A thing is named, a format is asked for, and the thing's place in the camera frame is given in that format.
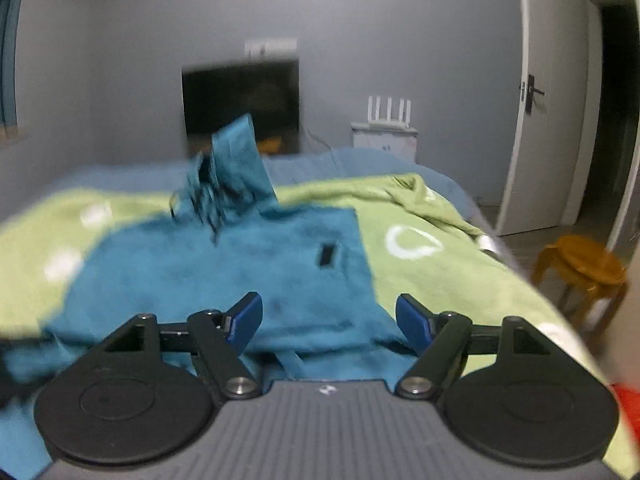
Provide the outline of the teal hooded jacket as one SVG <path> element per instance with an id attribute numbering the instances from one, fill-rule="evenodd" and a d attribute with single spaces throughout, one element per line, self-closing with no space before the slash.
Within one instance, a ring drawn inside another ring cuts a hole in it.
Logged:
<path id="1" fill-rule="evenodd" d="M 265 382 L 382 379 L 396 384 L 412 353 L 378 304 L 356 214 L 281 206 L 252 120 L 219 130 L 169 214 L 104 237 L 44 324 L 46 339 L 10 350 L 10 376 L 39 382 L 138 313 L 162 323 L 227 309 L 248 292 L 262 322 L 243 360 Z"/>

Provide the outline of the teal curtain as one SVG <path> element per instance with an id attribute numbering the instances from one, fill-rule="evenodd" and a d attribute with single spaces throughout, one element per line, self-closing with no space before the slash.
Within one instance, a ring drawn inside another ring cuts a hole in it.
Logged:
<path id="1" fill-rule="evenodd" d="M 1 140 L 14 138 L 17 130 L 15 64 L 17 25 L 22 0 L 1 0 Z"/>

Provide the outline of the black flat monitor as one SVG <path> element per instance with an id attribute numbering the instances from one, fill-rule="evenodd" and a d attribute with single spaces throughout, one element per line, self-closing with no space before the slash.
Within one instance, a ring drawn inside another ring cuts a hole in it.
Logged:
<path id="1" fill-rule="evenodd" d="M 297 136 L 300 130 L 299 62 L 234 62 L 182 71 L 186 145 L 193 156 L 212 145 L 218 130 L 249 114 L 255 140 Z"/>

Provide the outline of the orange wooden desk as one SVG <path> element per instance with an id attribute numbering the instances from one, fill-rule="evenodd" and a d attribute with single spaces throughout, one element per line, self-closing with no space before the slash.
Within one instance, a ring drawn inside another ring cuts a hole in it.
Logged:
<path id="1" fill-rule="evenodd" d="M 265 156 L 292 155 L 299 153 L 297 136 L 274 136 L 256 142 L 258 152 Z"/>

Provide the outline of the white wifi router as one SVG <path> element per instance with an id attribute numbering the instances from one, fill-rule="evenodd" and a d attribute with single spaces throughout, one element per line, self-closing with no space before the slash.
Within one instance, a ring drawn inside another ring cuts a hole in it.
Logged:
<path id="1" fill-rule="evenodd" d="M 367 125 L 372 128 L 404 130 L 411 126 L 412 101 L 391 96 L 368 96 Z"/>

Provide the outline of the light green fleece blanket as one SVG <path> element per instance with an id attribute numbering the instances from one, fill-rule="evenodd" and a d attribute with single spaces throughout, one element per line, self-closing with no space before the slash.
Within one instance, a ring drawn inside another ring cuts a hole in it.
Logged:
<path id="1" fill-rule="evenodd" d="M 519 316 L 608 388 L 582 348 L 560 343 L 563 323 L 547 301 L 488 255 L 483 232 L 415 174 L 333 180 L 273 192 L 281 206 L 342 208 L 356 214 L 375 299 L 396 325 L 396 300 L 402 294 L 434 313 L 457 312 L 476 325 L 498 326 L 507 316 Z M 524 468 L 469 448 L 448 429 L 434 404 L 396 396 L 398 381 L 265 382 L 252 372 L 262 394 L 225 403 L 194 442 L 171 456 L 143 465 L 54 460 L 36 426 L 37 398 L 52 379 L 111 334 L 39 382 L 13 379 L 6 356 L 46 339 L 44 324 L 61 311 L 67 289 L 104 237 L 169 214 L 177 202 L 177 196 L 160 194 L 68 191 L 2 230 L 3 478 L 620 479 L 629 474 L 628 463 L 613 460 L 623 444 L 621 420 L 600 460 L 566 468 Z M 400 332 L 412 353 L 406 372 L 418 356 Z"/>

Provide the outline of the white bedside cabinet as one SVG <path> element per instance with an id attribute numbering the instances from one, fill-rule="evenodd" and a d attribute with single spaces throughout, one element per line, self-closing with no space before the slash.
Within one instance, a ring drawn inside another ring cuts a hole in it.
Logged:
<path id="1" fill-rule="evenodd" d="M 416 162 L 418 132 L 415 128 L 376 126 L 367 122 L 352 123 L 352 146 L 392 154 L 404 162 Z"/>

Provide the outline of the white door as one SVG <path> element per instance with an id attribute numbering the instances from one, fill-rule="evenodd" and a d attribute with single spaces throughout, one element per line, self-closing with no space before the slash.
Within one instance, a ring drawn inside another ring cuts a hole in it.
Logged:
<path id="1" fill-rule="evenodd" d="M 523 62 L 544 96 L 526 115 L 521 93 L 496 230 L 520 234 L 571 226 L 584 198 L 596 143 L 602 24 L 589 0 L 521 0 Z"/>

